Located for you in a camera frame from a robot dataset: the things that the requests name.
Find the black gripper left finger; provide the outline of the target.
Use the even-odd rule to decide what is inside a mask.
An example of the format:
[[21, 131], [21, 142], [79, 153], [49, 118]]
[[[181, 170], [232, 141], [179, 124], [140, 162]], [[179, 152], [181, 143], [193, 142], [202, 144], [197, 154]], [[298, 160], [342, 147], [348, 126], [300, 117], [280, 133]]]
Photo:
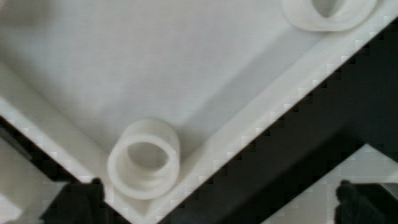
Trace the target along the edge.
[[101, 180], [67, 183], [40, 214], [42, 224], [127, 224], [104, 203]]

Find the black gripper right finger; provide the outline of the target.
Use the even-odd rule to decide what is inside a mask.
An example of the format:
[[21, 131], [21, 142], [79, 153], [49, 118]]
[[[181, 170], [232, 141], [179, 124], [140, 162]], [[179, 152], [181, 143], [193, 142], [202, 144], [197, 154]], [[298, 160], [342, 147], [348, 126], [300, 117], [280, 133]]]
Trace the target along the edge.
[[335, 189], [333, 224], [398, 224], [398, 183], [351, 183]]

